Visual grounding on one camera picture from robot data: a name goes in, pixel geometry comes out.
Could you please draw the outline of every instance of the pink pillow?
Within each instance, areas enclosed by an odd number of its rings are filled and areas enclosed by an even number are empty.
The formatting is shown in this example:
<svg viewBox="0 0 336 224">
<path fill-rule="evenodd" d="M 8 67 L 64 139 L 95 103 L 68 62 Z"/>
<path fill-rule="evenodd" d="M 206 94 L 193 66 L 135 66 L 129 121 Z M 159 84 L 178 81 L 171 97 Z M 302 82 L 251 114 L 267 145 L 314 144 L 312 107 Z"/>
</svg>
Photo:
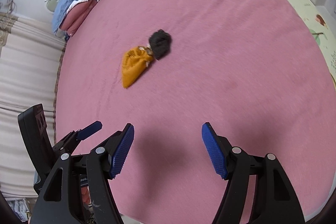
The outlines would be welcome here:
<svg viewBox="0 0 336 224">
<path fill-rule="evenodd" d="M 59 28 L 63 31 L 68 30 L 68 28 L 90 7 L 92 2 L 93 0 L 88 0 L 86 2 L 78 3 L 70 10 L 70 12 L 68 12 Z"/>
<path fill-rule="evenodd" d="M 84 10 L 84 12 L 77 17 L 77 19 L 71 24 L 71 26 L 66 30 L 68 35 L 73 36 L 76 31 L 78 30 L 79 26 L 82 25 L 86 17 L 89 15 L 93 7 L 95 7 L 97 4 L 97 0 L 92 0 L 90 3 L 90 6 Z"/>
</svg>

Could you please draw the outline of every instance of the yellow pouch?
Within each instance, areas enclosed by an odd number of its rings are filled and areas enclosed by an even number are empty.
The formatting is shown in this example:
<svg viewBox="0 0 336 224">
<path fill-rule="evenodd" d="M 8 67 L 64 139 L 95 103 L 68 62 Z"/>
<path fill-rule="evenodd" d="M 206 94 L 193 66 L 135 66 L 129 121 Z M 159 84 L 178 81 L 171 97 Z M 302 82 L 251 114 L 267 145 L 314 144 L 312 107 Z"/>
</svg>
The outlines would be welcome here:
<svg viewBox="0 0 336 224">
<path fill-rule="evenodd" d="M 121 67 L 123 87 L 131 86 L 153 59 L 152 50 L 147 47 L 135 47 L 126 52 Z"/>
</svg>

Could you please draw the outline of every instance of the black fuzzy object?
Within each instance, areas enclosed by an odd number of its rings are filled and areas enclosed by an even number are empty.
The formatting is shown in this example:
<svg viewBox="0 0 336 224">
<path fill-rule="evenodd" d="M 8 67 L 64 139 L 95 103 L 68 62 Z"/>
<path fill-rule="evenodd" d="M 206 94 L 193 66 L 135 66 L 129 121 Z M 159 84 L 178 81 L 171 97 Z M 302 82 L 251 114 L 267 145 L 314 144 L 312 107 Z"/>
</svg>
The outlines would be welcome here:
<svg viewBox="0 0 336 224">
<path fill-rule="evenodd" d="M 170 50 L 171 36 L 164 30 L 158 30 L 149 38 L 154 57 L 156 60 L 164 57 Z"/>
</svg>

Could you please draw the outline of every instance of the bed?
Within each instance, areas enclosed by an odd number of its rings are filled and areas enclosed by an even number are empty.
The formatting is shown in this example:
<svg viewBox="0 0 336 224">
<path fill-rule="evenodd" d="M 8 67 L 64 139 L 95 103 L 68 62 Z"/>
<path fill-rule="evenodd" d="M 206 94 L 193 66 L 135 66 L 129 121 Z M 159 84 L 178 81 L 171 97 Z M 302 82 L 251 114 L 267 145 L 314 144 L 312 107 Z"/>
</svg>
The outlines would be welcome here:
<svg viewBox="0 0 336 224">
<path fill-rule="evenodd" d="M 123 54 L 159 29 L 171 52 L 124 89 Z M 119 211 L 145 224 L 204 224 L 226 187 L 201 138 L 210 122 L 249 154 L 274 153 L 309 220 L 335 189 L 335 110 L 325 60 L 286 0 L 100 0 L 65 50 L 56 137 L 100 120 L 101 133 L 76 150 L 87 153 L 132 123 L 110 184 Z M 242 223 L 252 198 L 249 188 Z"/>
</svg>

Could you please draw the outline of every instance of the white curtain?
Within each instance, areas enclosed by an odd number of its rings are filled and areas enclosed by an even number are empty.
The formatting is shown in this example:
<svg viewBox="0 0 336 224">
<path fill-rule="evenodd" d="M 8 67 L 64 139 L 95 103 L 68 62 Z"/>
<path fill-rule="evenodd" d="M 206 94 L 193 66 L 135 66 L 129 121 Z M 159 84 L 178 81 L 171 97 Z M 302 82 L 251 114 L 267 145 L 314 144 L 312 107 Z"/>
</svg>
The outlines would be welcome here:
<svg viewBox="0 0 336 224">
<path fill-rule="evenodd" d="M 54 100 L 64 41 L 48 24 L 0 13 L 0 190 L 5 197 L 35 197 L 35 169 L 17 116 L 42 103 L 54 145 Z"/>
</svg>

